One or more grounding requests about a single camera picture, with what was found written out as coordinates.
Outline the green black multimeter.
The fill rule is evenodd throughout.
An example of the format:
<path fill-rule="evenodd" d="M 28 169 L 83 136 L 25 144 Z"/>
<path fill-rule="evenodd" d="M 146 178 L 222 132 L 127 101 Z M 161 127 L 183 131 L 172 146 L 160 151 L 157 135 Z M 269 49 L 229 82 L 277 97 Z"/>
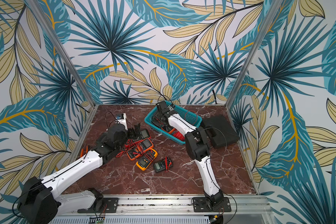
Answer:
<path fill-rule="evenodd" d="M 151 123 L 154 124 L 159 129 L 167 132 L 168 131 L 167 126 L 164 125 L 164 123 L 159 119 L 159 117 L 160 117 L 159 114 L 157 112 L 155 112 L 153 117 L 152 117 Z"/>

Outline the orange grey multimeter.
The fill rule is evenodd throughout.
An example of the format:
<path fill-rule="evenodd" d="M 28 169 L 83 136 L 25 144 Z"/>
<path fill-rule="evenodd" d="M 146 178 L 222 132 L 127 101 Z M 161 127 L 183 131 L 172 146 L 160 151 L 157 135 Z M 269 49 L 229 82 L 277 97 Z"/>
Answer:
<path fill-rule="evenodd" d="M 176 129 L 171 126 L 163 126 L 162 129 L 168 134 L 172 134 L 173 132 L 176 131 Z"/>

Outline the small dark green multimeter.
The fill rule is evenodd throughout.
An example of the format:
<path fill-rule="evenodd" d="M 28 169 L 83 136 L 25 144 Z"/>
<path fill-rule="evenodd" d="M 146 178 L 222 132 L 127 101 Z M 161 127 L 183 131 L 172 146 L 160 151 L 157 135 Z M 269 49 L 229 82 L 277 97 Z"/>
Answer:
<path fill-rule="evenodd" d="M 173 162 L 170 157 L 164 157 L 153 165 L 154 171 L 156 173 L 162 171 L 168 171 L 173 166 Z"/>

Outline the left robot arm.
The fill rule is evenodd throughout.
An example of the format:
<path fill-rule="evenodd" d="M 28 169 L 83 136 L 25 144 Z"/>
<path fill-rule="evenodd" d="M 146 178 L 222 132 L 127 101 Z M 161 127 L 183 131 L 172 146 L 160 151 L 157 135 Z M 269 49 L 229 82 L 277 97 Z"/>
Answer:
<path fill-rule="evenodd" d="M 56 216 L 72 211 L 101 212 L 105 208 L 104 199 L 95 188 L 66 196 L 62 193 L 86 174 L 115 158 L 125 149 L 129 139 L 140 134 L 140 125 L 126 128 L 123 124 L 114 124 L 83 157 L 41 179 L 30 178 L 17 200 L 21 216 L 30 224 L 48 224 Z"/>

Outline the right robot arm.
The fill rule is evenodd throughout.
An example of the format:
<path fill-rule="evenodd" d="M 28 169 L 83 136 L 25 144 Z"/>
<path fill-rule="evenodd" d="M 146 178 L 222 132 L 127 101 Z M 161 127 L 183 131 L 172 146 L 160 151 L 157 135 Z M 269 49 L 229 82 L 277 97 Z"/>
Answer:
<path fill-rule="evenodd" d="M 184 120 L 173 108 L 173 104 L 168 106 L 165 101 L 161 101 L 156 104 L 156 107 L 159 121 L 184 134 L 187 154 L 197 165 L 203 181 L 206 205 L 210 210 L 217 209 L 224 200 L 224 193 L 214 176 L 211 165 L 211 147 L 205 130 Z"/>

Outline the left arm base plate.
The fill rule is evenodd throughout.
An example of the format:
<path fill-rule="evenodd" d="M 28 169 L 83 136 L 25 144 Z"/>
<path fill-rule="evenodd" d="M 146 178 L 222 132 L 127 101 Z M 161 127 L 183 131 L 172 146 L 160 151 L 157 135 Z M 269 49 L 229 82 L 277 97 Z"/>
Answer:
<path fill-rule="evenodd" d="M 93 205 L 88 209 L 80 209 L 78 213 L 116 213 L 119 199 L 117 197 L 96 199 Z"/>

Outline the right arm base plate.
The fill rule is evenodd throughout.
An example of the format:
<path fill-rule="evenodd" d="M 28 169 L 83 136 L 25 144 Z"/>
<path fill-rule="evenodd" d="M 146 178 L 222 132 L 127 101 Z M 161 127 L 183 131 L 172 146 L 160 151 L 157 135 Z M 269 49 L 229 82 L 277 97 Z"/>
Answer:
<path fill-rule="evenodd" d="M 193 206 L 194 212 L 231 212 L 231 204 L 229 198 L 224 197 L 223 201 L 213 205 L 208 202 L 205 197 L 193 197 L 191 199 L 191 204 Z"/>

